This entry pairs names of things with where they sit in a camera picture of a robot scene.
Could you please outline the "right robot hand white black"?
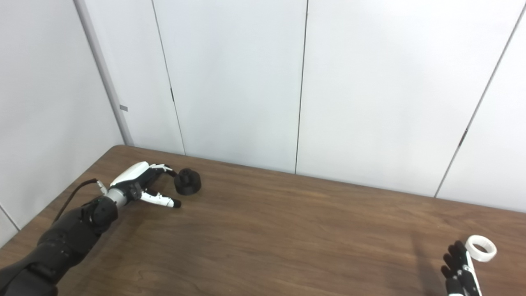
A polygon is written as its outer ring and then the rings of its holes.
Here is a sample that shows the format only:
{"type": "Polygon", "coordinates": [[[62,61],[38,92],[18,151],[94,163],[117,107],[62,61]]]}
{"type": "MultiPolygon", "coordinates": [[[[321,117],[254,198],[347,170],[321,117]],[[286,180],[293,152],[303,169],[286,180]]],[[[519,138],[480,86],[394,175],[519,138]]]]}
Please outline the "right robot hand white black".
{"type": "Polygon", "coordinates": [[[445,277],[448,296],[481,296],[479,281],[472,264],[471,255],[461,241],[448,246],[443,255],[444,265],[440,268],[445,277]]]}

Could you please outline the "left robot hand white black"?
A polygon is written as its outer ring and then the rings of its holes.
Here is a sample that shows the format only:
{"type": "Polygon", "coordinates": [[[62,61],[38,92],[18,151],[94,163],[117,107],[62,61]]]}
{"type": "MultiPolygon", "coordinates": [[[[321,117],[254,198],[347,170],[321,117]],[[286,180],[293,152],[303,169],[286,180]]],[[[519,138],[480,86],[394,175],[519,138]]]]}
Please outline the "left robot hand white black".
{"type": "Polygon", "coordinates": [[[104,195],[109,197],[118,209],[132,201],[144,201],[168,208],[180,208],[182,203],[172,197],[152,190],[150,187],[162,175],[175,177],[176,172],[164,164],[135,163],[111,182],[104,195]]]}

